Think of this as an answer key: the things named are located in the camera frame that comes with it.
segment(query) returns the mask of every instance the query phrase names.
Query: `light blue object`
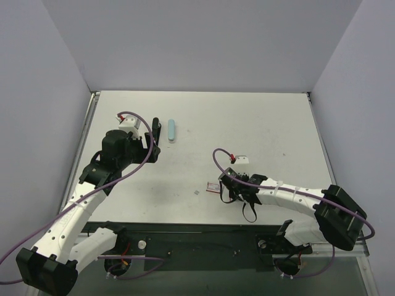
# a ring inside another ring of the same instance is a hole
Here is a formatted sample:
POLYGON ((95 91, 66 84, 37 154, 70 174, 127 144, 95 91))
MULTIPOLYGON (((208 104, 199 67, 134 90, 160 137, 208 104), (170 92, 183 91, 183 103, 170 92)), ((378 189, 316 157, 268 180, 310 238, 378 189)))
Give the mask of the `light blue object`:
POLYGON ((174 119, 169 119, 167 123, 167 138, 170 143, 175 141, 175 122, 174 119))

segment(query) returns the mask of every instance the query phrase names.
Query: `gray wall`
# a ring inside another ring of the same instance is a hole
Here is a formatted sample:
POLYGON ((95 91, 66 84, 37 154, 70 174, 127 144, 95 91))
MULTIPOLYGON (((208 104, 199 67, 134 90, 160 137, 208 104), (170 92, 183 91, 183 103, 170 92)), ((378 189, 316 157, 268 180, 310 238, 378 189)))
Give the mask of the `gray wall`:
POLYGON ((364 0, 312 92, 340 185, 368 213, 381 295, 394 295, 395 1, 364 0))
POLYGON ((361 0, 43 0, 92 90, 311 91, 361 0))
MULTIPOLYGON (((0 1, 0 44, 2 256, 56 213, 90 93, 40 0, 0 1)), ((0 280, 17 278, 13 254, 0 280)), ((0 286, 0 294, 25 289, 0 286)))

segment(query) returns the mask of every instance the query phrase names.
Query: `white table surface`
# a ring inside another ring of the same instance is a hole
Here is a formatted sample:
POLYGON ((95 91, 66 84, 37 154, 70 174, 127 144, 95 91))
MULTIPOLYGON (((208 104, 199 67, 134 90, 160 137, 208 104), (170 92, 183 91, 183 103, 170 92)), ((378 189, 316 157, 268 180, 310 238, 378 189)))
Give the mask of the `white table surface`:
MULTIPOLYGON (((260 175, 309 188, 331 184, 305 94, 151 91, 101 92, 74 184, 105 133, 118 128, 115 114, 121 111, 136 112, 149 124, 158 117, 162 152, 157 163, 116 185, 90 221, 249 224, 241 202, 224 204, 218 194, 206 192, 207 182, 217 183, 220 176, 211 156, 217 147, 247 155, 251 172, 260 175), (167 140, 170 118, 176 124, 173 144, 167 140)), ((145 131, 141 124, 140 133, 145 131)), ((225 155, 218 158, 229 165, 225 155)), ((257 205, 256 211, 255 224, 310 219, 276 206, 257 205)), ((246 214, 252 218, 247 209, 246 214)))

